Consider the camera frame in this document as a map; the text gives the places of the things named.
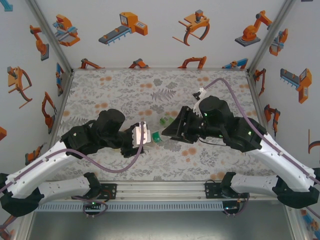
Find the patterned table surface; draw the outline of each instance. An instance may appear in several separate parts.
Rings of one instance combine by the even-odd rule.
[[[165,114],[177,116],[182,106],[193,107],[192,96],[200,87],[216,78],[225,78],[246,111],[257,119],[253,99],[244,71],[206,70],[77,70],[60,122],[57,140],[73,126],[97,119],[109,108],[121,111],[126,118],[121,130],[146,121],[151,132],[161,128]],[[227,101],[235,116],[240,116],[227,87],[218,82],[208,89],[208,96]],[[209,139],[212,143],[223,142]],[[104,148],[89,155],[110,169],[122,169],[132,158],[123,158],[119,149]],[[94,172],[106,181],[199,181],[221,180],[226,172],[265,176],[272,171],[260,161],[226,146],[197,142],[193,145],[173,140],[153,143],[129,170],[113,174],[100,170],[86,160],[78,160],[60,171],[53,179],[65,180]]]

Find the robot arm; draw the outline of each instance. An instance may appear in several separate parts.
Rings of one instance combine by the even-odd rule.
[[[141,123],[119,131],[124,121],[125,116],[118,110],[101,111],[97,120],[74,126],[51,149],[25,168],[13,174],[0,173],[0,189],[10,185],[0,198],[2,208],[20,217],[49,201],[70,196],[82,196],[84,199],[97,197],[101,193],[101,184],[94,173],[88,172],[70,180],[45,182],[65,166],[81,159],[77,154],[65,151],[49,155],[65,149],[89,155],[102,148],[112,148],[121,149],[125,158],[135,156],[141,143],[141,128],[142,144],[150,141],[150,131]]]
[[[199,138],[220,138],[232,149],[260,159],[276,173],[274,176],[245,176],[227,172],[220,185],[225,196],[234,197],[242,193],[264,194],[277,197],[280,202],[292,208],[303,208],[318,201],[319,191],[314,188],[314,181],[287,161],[283,154],[291,157],[295,164],[317,180],[320,178],[318,168],[312,169],[300,163],[281,148],[266,129],[249,118],[265,140],[281,150],[281,154],[278,154],[253,131],[243,117],[233,115],[226,101],[215,96],[205,98],[205,94],[206,90],[200,88],[200,91],[193,95],[198,100],[194,108],[183,106],[177,118],[162,134],[172,140],[190,144]]]

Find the floral tablecloth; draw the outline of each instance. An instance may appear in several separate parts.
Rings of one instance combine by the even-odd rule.
[[[235,91],[248,116],[257,119],[253,99],[244,71],[206,70],[77,70],[60,122],[57,140],[73,126],[82,125],[98,117],[109,108],[125,115],[124,130],[130,125],[146,121],[151,132],[161,128],[160,118],[177,116],[182,106],[193,107],[192,96],[200,87],[216,78],[225,78]],[[227,101],[235,116],[240,116],[231,94],[222,82],[212,86],[208,93]],[[220,139],[209,139],[221,143]],[[110,169],[122,169],[132,158],[123,158],[119,149],[104,148],[89,155]],[[226,146],[201,142],[186,144],[173,140],[153,143],[140,155],[129,170],[113,174],[100,170],[82,159],[61,170],[54,180],[65,180],[94,172],[106,181],[197,181],[221,180],[226,172],[246,175],[270,175],[261,162]]]

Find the white wall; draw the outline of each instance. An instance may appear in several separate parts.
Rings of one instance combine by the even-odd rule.
[[[13,4],[12,12],[4,12],[0,5],[0,127],[7,131],[7,136],[0,141],[0,172],[14,173],[25,166],[25,154],[31,153],[44,142],[49,143],[48,127],[42,114],[42,101],[45,91],[51,96],[56,108],[59,110],[62,96],[58,97],[56,85],[56,63],[58,58],[52,48],[49,49],[49,59],[40,60],[40,52],[36,48],[36,38],[30,33],[29,26],[38,27],[25,1],[10,0]],[[44,34],[39,33],[46,44],[48,40]],[[27,97],[32,101],[21,109],[25,100],[8,87],[7,67],[19,66],[29,75],[32,87],[25,90]],[[23,86],[28,85],[22,78]],[[52,115],[53,109],[46,106],[47,113]],[[0,209],[0,224],[9,215]]]
[[[284,49],[278,56],[267,52],[258,68],[266,69],[261,105],[264,107],[270,104],[281,112],[277,142],[300,162],[312,168],[320,167],[320,147],[312,148],[308,154],[308,129],[311,130],[311,142],[320,140],[319,9],[320,1],[296,1],[280,29],[288,28]],[[298,101],[295,87],[290,87],[280,79],[281,68],[298,76],[305,68],[310,70],[312,84],[308,88],[309,97],[303,104]],[[261,81],[256,87],[260,91]],[[320,203],[312,208],[320,213]]]
[[[256,14],[265,10],[266,16],[275,19],[283,0],[37,0],[47,21],[53,24],[56,15],[69,18],[78,28],[80,41],[73,46],[61,46],[74,68],[87,58],[100,66],[128,68],[139,58],[154,67],[178,67],[191,57],[207,56],[204,67],[216,67],[255,56],[261,42],[243,47],[235,42],[244,29],[253,25]],[[203,41],[189,36],[190,46],[175,40],[183,39],[186,27],[178,23],[198,9],[210,19],[210,30]],[[139,21],[148,25],[148,35],[129,34],[111,43],[110,46],[98,41],[103,35],[121,25],[119,14],[132,12]],[[203,33],[198,29],[196,34]],[[261,39],[267,34],[267,26],[261,25],[257,36]]]

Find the gray floor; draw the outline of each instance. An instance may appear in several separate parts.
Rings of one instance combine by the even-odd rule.
[[[291,240],[280,204],[252,201],[245,212],[37,212],[29,240]]]

